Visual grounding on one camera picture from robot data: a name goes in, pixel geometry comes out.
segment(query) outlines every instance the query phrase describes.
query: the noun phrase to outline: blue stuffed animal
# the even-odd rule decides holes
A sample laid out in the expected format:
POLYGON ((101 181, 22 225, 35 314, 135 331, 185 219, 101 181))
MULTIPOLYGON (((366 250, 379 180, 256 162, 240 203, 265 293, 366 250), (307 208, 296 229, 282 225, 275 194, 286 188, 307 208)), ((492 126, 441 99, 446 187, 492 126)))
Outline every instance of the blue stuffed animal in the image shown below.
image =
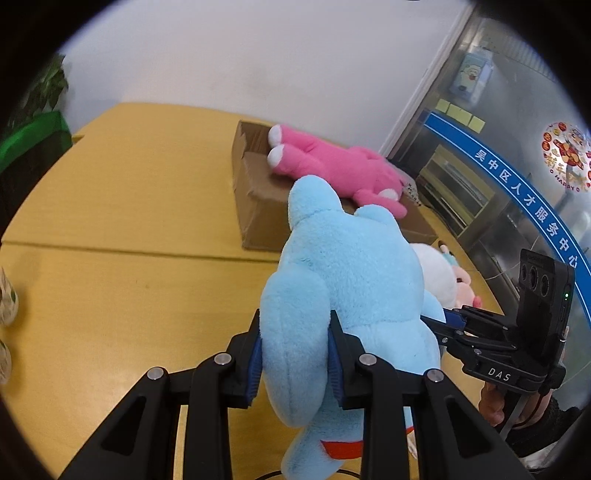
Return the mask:
MULTIPOLYGON (((263 372, 278 417, 304 427, 281 472, 324 480, 361 456, 363 438, 363 411, 342 410, 327 385, 331 309, 367 352, 416 374, 440 367, 437 340, 420 315, 444 321, 444 314, 385 208, 345 213, 328 183, 307 176, 290 192, 288 216, 291 236, 261 297, 263 372)), ((411 427, 409 411, 405 419, 411 427)))

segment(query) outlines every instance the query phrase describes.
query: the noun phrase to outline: blue sign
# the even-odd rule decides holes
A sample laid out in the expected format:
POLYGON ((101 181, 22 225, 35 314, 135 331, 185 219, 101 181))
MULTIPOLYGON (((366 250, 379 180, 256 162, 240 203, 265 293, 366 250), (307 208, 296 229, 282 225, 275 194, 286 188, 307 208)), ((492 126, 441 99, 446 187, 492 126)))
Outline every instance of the blue sign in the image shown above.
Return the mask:
POLYGON ((591 324, 591 315, 587 306, 587 302, 591 303, 589 263, 569 229, 542 195, 499 155, 438 114, 430 113, 424 125, 466 154, 494 179, 530 217, 548 244, 554 248, 558 258, 574 268, 575 288, 587 320, 591 324))

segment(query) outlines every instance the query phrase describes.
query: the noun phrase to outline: green plant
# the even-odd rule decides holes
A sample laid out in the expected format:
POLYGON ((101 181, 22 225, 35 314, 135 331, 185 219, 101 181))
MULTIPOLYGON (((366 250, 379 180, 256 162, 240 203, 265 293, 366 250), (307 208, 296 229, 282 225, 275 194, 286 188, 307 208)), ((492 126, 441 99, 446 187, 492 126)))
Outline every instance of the green plant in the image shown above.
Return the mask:
POLYGON ((40 113, 51 111, 56 107, 61 93, 68 88, 66 74, 62 68, 63 61, 64 55, 56 54, 49 64, 41 69, 21 106, 9 118, 3 137, 26 125, 40 113))

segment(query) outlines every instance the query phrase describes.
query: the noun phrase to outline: white stuffed animal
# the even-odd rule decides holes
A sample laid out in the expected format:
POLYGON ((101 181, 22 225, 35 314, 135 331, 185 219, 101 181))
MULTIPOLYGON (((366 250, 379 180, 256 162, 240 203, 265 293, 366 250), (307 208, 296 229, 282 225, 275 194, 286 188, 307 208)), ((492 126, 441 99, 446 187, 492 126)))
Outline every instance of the white stuffed animal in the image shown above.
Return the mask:
POLYGON ((437 248, 426 244, 410 244, 423 269, 425 290, 445 309, 456 307, 457 278, 452 266, 437 248))

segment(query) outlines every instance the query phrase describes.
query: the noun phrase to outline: yellow sticky note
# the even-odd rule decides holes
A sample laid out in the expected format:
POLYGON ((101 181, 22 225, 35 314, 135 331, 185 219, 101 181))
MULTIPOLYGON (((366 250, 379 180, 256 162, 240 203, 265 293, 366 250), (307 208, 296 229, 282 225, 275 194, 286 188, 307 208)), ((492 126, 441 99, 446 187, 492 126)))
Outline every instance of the yellow sticky note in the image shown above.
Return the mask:
POLYGON ((457 120, 458 116, 460 116, 460 111, 462 109, 453 103, 447 109, 447 114, 452 117, 454 120, 457 120))
POLYGON ((485 124, 486 122, 484 120, 481 120, 477 116, 473 116, 472 120, 470 120, 470 123, 468 124, 468 128, 473 129, 477 134, 479 134, 484 128, 485 124))
POLYGON ((444 100, 443 98, 440 98, 439 101, 437 102, 437 105, 435 106, 436 110, 439 110, 440 112, 447 112, 447 108, 449 107, 449 102, 447 100, 444 100))
POLYGON ((468 123, 470 123, 470 118, 472 118, 472 114, 460 108, 460 112, 456 120, 460 122, 462 125, 467 125, 468 123))

